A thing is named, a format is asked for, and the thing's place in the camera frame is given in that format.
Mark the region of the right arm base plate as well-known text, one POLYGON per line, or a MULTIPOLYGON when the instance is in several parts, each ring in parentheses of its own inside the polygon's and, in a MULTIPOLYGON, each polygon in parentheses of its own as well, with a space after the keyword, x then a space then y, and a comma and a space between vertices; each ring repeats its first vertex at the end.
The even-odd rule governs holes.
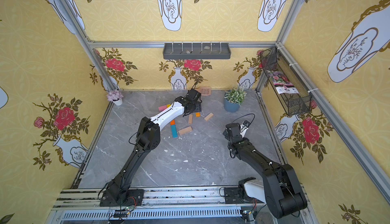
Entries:
POLYGON ((226 204, 250 204, 255 201, 265 203, 264 199, 250 197, 244 188, 241 187, 223 187, 223 197, 226 204))

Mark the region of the pink wooden block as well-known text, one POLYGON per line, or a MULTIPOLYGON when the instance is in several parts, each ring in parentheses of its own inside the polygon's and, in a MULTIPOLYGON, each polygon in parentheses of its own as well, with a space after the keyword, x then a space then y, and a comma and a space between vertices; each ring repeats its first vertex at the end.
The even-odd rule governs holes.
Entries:
POLYGON ((158 107, 159 111, 164 111, 165 109, 167 109, 167 105, 163 105, 163 106, 158 107))

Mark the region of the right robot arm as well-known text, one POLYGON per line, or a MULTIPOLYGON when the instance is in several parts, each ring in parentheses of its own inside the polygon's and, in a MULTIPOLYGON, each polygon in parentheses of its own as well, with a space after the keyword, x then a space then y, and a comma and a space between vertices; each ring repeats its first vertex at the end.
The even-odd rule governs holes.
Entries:
POLYGON ((246 130, 246 126, 230 123, 223 132, 230 153, 249 164, 262 177, 263 186, 252 192, 246 190, 246 195, 265 202, 277 219, 307 208, 307 199, 293 167, 276 163, 260 153, 244 137, 246 130))

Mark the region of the natural wooden block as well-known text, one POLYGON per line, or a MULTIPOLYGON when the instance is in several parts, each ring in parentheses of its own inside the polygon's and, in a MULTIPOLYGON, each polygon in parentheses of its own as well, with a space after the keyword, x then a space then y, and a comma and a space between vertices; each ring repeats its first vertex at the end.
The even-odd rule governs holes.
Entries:
POLYGON ((180 130, 178 131, 178 133, 179 133, 179 135, 184 135, 184 134, 186 134, 186 133, 191 132, 192 130, 193 130, 192 127, 191 127, 191 126, 188 126, 188 127, 186 127, 186 128, 180 129, 180 130))
POLYGON ((188 116, 188 123, 189 123, 189 124, 192 124, 192 123, 193 123, 193 114, 190 114, 190 115, 188 116))
POLYGON ((214 114, 210 112, 210 113, 204 118, 204 120, 205 120, 205 121, 208 121, 210 118, 213 117, 213 115, 214 115, 214 114))

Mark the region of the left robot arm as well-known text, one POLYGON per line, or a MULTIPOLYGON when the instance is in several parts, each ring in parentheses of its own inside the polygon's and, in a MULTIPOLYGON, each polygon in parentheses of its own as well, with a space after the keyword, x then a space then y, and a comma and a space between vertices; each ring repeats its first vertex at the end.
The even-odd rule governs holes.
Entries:
POLYGON ((132 180, 146 156, 160 143, 160 131, 178 116, 190 115, 200 108, 201 93, 195 89, 186 96, 177 97, 164 111, 149 118, 142 118, 136 133, 136 143, 127 162, 116 175, 106 184, 106 190, 100 201, 103 207, 136 205, 136 195, 129 190, 132 180))

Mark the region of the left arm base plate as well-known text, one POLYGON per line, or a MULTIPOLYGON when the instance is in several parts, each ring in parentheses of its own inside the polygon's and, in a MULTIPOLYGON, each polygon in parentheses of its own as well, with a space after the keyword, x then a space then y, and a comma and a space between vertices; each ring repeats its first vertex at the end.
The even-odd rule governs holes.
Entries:
POLYGON ((104 192, 100 206, 137 206, 142 203, 143 197, 144 189, 118 190, 111 187, 104 192))

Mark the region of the teal wooden block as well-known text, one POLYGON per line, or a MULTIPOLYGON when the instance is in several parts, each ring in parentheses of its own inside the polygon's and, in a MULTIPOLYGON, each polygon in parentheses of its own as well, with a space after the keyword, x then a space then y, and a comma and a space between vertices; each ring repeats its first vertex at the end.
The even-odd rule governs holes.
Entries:
POLYGON ((172 124, 172 125, 170 125, 170 127, 171 127, 172 137, 177 138, 178 134, 177 134, 177 130, 176 130, 176 125, 172 124))

